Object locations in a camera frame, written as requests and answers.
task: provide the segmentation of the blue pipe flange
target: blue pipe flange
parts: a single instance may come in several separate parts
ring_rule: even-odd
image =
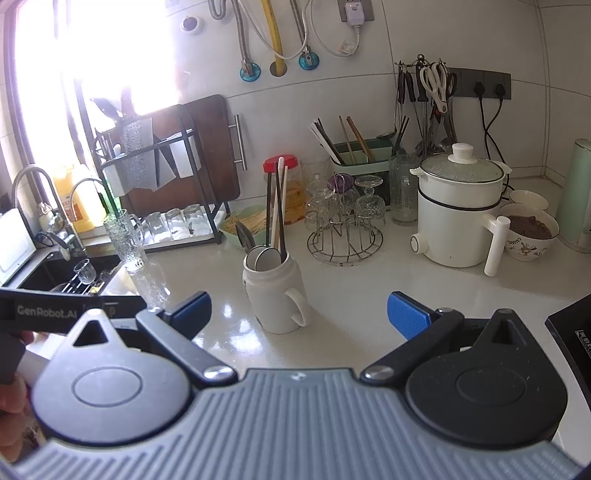
[[[240,78],[245,82],[254,82],[261,76],[261,68],[256,63],[251,63],[252,66],[252,74],[248,74],[248,72],[243,68],[240,69]]]
[[[313,51],[305,51],[300,55],[298,62],[304,70],[314,70],[320,64],[320,58]]]

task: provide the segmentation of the jar with red lid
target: jar with red lid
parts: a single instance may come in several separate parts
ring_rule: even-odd
[[[295,155],[283,154],[267,158],[263,162],[262,169],[265,174],[265,184],[267,183],[268,175],[271,175],[271,205],[274,204],[275,199],[275,165],[279,162],[280,157],[285,159],[285,166],[288,169],[284,223],[289,225],[304,218],[306,212],[306,193],[301,177],[300,163]]]

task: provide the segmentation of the white countertop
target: white countertop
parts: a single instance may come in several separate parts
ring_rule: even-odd
[[[512,184],[544,195],[556,208],[560,188],[549,181],[525,179]],[[591,293],[591,255],[556,241],[532,263],[505,253],[498,275],[490,278],[484,275],[483,264],[454,269],[414,255],[409,237],[415,231],[388,220],[384,245],[373,257],[338,267],[311,256],[306,247],[309,232],[301,222],[286,227],[287,248],[300,265],[308,300],[319,315],[312,325],[285,335],[260,328],[242,285],[244,253],[229,243],[159,252],[150,258],[164,271],[171,304],[199,290],[210,294],[211,321],[194,341],[240,374],[252,367],[352,367],[359,373],[404,341],[386,313],[388,295],[394,290],[432,309],[449,306],[466,317],[488,318],[496,309],[514,309],[567,385],[569,406],[559,430],[564,448],[579,462],[589,463],[591,414],[544,321]],[[111,294],[133,290],[125,271],[107,289]]]

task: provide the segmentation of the window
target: window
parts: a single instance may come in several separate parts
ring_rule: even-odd
[[[118,107],[121,90],[129,86],[139,114],[177,103],[167,28],[162,0],[19,4],[15,80],[36,164],[50,175],[64,163],[82,161],[93,168],[74,82],[81,87],[90,125],[99,131],[113,122],[91,98],[107,98]]]

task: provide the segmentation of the black metal rack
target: black metal rack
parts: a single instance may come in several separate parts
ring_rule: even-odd
[[[201,140],[199,139],[199,135],[197,133],[197,129],[196,129],[194,123],[193,123],[193,125],[186,125],[186,122],[183,120],[183,117],[181,115],[181,112],[183,109],[186,110],[186,107],[184,105],[173,105],[173,106],[169,106],[169,107],[160,109],[155,112],[148,113],[146,115],[135,115],[130,118],[121,119],[120,121],[117,122],[117,125],[114,128],[104,131],[104,132],[96,132],[96,137],[94,139],[92,157],[93,157],[93,162],[95,164],[96,171],[99,175],[99,178],[102,180],[103,185],[107,185],[107,180],[106,180],[105,173],[104,173],[105,168],[112,166],[112,165],[119,164],[121,162],[129,160],[130,158],[136,157],[136,156],[141,155],[143,153],[147,153],[152,150],[159,150],[160,148],[166,147],[167,145],[170,145],[175,142],[182,141],[184,144],[185,150],[187,151],[187,157],[189,158],[189,163],[191,165],[191,170],[193,172],[193,182],[194,182],[197,190],[200,192],[201,198],[203,199],[203,207],[205,209],[205,213],[207,216],[207,221],[209,222],[209,226],[212,229],[213,237],[208,238],[208,239],[204,239],[204,240],[195,240],[195,241],[191,241],[191,239],[181,239],[178,241],[166,242],[166,245],[162,245],[162,246],[158,246],[158,244],[149,245],[146,248],[146,250],[149,252],[171,250],[171,249],[175,249],[175,248],[190,247],[193,245],[200,245],[200,244],[211,244],[211,243],[220,244],[222,242],[222,233],[220,230],[218,230],[217,226],[215,225],[215,216],[218,213],[218,211],[222,205],[224,205],[226,213],[230,212],[230,208],[229,208],[229,205],[227,202],[218,202],[217,201],[217,198],[216,198],[215,192],[213,190],[213,186],[212,186],[212,179],[209,174],[209,170],[207,169],[207,164],[206,164],[206,162],[202,161],[201,162],[201,170],[205,171],[205,178],[209,182],[209,190],[211,191],[211,194],[213,196],[213,209],[210,208],[209,202],[207,201],[207,198],[205,195],[205,190],[203,188],[202,178],[199,173],[199,170],[197,169],[197,163],[196,163],[195,157],[193,155],[193,150],[192,150],[191,145],[189,143],[189,138],[190,137],[194,138],[195,146],[197,149],[197,155],[201,159],[204,158],[203,147],[201,145]],[[178,133],[176,133],[164,140],[156,142],[153,145],[150,145],[149,147],[139,148],[137,150],[125,152],[125,153],[122,153],[121,155],[115,156],[115,152],[113,150],[112,137],[113,137],[113,135],[118,136],[118,135],[122,134],[124,126],[133,124],[133,123],[141,121],[143,119],[153,118],[155,116],[170,113],[170,112],[172,112],[174,114],[173,116],[177,120],[177,125],[178,125],[178,129],[179,129]],[[186,115],[184,117],[191,118],[188,111],[186,111]],[[113,211],[117,211],[118,208],[115,205],[115,201],[111,195],[111,192],[109,191],[109,189],[106,189],[106,190],[107,190],[107,195],[109,198],[109,203],[111,204],[111,208],[113,209]]]

